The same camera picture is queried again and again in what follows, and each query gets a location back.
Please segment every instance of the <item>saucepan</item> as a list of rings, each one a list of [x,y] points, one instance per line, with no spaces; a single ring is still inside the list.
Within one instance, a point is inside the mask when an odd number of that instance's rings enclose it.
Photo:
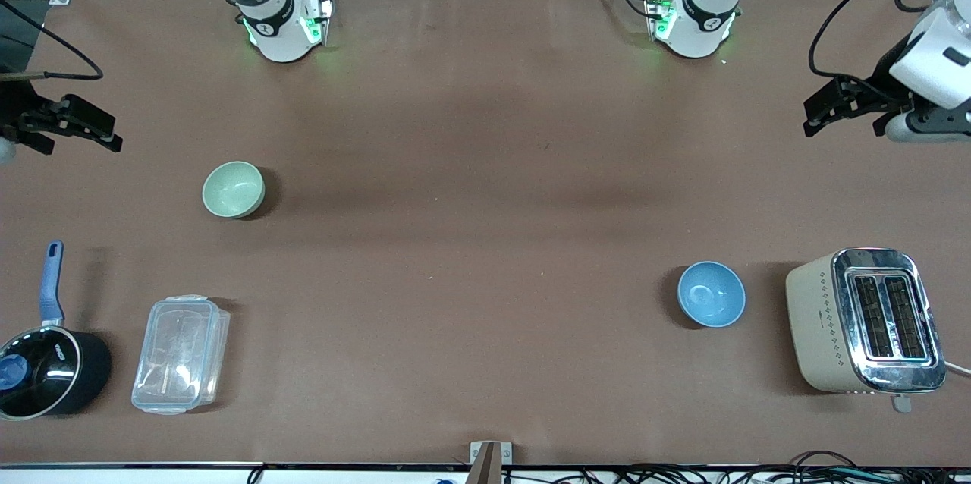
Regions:
[[[63,328],[58,300],[64,244],[53,241],[41,277],[41,325],[0,349],[0,418],[21,421],[73,414],[93,401],[112,370],[108,345],[87,332]]]

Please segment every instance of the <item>brown table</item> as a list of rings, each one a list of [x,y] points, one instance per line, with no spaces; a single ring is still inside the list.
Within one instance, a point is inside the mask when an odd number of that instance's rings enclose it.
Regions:
[[[971,381],[909,416],[799,376],[784,276],[853,245],[908,252],[947,355],[971,363],[968,146],[901,146],[802,101],[838,0],[743,0],[731,41],[683,60],[618,0],[340,0],[330,49],[263,60],[222,0],[73,0],[48,27],[104,67],[45,82],[118,117],[124,151],[58,140],[0,174],[0,335],[37,325],[42,249],[66,245],[69,326],[115,371],[83,415],[0,425],[21,460],[517,460],[971,464]],[[910,30],[859,0],[821,65],[865,75]],[[32,67],[83,68],[49,41]],[[263,167],[252,221],[199,198]],[[733,266],[731,328],[680,314],[680,271]],[[232,312],[212,407],[129,401],[146,317],[174,294]]]

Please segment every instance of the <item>toaster slot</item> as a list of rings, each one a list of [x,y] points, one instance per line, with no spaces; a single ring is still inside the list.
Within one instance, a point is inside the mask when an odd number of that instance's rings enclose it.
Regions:
[[[863,315],[863,328],[866,332],[867,351],[871,357],[893,357],[894,346],[887,331],[887,316],[880,304],[880,291],[877,279],[869,275],[853,278],[856,295],[859,298],[860,313]]]
[[[891,311],[894,312],[901,353],[908,359],[925,359],[927,350],[923,346],[923,335],[916,321],[913,297],[907,279],[901,276],[888,276],[885,277],[884,283],[887,285],[887,295],[891,300]]]

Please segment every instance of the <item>green bowl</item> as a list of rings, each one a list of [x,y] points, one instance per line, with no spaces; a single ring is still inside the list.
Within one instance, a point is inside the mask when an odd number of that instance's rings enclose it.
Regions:
[[[209,213],[222,218],[243,218],[259,207],[266,184],[255,165],[229,162],[209,173],[202,186],[202,202]]]

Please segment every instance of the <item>blue handle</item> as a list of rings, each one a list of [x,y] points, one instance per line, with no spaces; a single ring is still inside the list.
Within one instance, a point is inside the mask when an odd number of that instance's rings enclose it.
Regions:
[[[44,275],[41,276],[41,322],[43,325],[61,325],[64,312],[58,300],[60,283],[60,264],[64,255],[64,244],[60,240],[48,245],[44,255]]]

